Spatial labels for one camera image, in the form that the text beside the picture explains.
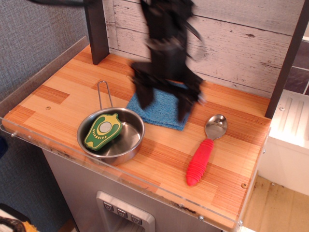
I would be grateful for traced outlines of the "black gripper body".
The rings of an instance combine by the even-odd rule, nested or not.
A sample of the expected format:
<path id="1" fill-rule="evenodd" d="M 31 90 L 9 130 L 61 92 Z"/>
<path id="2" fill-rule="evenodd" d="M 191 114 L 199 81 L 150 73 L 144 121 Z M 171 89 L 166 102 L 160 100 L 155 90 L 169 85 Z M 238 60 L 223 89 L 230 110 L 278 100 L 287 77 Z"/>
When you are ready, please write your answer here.
<path id="1" fill-rule="evenodd" d="M 186 50 L 178 45 L 148 43 L 151 62 L 133 62 L 133 82 L 152 86 L 154 89 L 205 102 L 200 90 L 202 79 L 194 74 L 185 63 Z"/>

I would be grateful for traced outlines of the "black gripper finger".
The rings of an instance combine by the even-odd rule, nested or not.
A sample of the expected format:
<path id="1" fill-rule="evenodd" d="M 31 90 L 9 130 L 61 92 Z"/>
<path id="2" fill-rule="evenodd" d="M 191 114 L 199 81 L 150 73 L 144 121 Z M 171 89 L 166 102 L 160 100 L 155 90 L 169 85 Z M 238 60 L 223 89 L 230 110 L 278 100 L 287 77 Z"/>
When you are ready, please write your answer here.
<path id="1" fill-rule="evenodd" d="M 178 100 L 178 121 L 183 122 L 190 114 L 195 99 L 187 96 L 180 96 Z"/>
<path id="2" fill-rule="evenodd" d="M 140 107 L 144 109 L 154 100 L 154 88 L 141 83 L 136 83 L 135 87 Z"/>

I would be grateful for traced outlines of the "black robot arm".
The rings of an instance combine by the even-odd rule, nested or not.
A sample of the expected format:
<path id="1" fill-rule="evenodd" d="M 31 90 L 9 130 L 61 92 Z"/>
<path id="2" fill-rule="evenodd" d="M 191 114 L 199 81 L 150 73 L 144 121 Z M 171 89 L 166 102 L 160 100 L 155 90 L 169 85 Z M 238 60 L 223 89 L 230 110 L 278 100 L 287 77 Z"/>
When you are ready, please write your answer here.
<path id="1" fill-rule="evenodd" d="M 191 0 L 152 0 L 140 2 L 149 37 L 146 45 L 151 62 L 133 62 L 133 83 L 142 109 L 154 100 L 154 89 L 178 98 L 178 121 L 183 121 L 199 100 L 202 79 L 186 65 L 187 33 L 199 40 L 198 31 L 188 23 L 194 6 Z"/>

